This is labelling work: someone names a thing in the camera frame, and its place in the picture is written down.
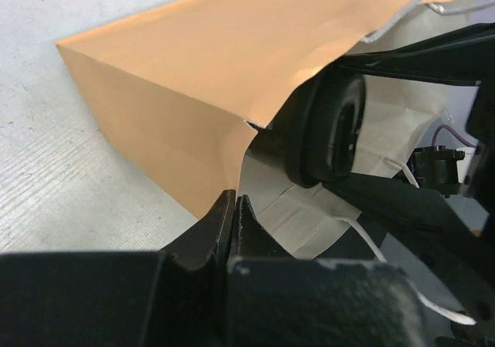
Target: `black round object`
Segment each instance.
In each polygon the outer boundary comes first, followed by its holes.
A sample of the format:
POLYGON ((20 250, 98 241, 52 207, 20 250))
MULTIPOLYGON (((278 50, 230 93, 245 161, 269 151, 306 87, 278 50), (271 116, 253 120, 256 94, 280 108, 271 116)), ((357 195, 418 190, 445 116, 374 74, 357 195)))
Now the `black round object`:
POLYGON ((350 172, 364 115, 361 75, 331 65, 297 87, 248 154, 305 188, 350 172))

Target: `scratched white surface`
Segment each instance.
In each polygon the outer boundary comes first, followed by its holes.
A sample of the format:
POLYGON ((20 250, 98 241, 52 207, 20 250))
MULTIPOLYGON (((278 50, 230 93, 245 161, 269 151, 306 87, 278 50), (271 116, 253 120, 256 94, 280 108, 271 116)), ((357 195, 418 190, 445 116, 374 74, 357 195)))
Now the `scratched white surface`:
POLYGON ((155 249, 195 222, 108 145, 53 45, 169 1, 0 0, 0 251, 155 249))

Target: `orange paper bag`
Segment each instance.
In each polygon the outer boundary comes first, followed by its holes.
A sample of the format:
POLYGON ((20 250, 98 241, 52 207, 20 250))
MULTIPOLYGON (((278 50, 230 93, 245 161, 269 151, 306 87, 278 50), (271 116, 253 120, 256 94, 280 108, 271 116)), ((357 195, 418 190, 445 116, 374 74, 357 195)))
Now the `orange paper bag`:
POLYGON ((179 0, 57 47, 109 142, 201 217, 237 189, 247 121, 410 1, 179 0))

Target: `purple cable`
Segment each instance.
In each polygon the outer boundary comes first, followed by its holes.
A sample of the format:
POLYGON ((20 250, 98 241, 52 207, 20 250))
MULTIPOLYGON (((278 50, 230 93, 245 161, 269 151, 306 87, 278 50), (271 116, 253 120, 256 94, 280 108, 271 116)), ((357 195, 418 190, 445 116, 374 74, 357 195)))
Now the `purple cable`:
POLYGON ((439 133, 444 128, 447 131, 449 131, 452 136, 457 138, 457 140, 460 143, 462 143, 464 146, 467 146, 468 148, 475 148, 476 147, 471 142, 467 141, 463 136, 461 136, 454 128, 452 128, 451 126, 449 126, 447 124, 442 124, 438 128, 436 128, 435 133, 433 134, 432 146, 436 146, 436 140, 439 137, 439 133))

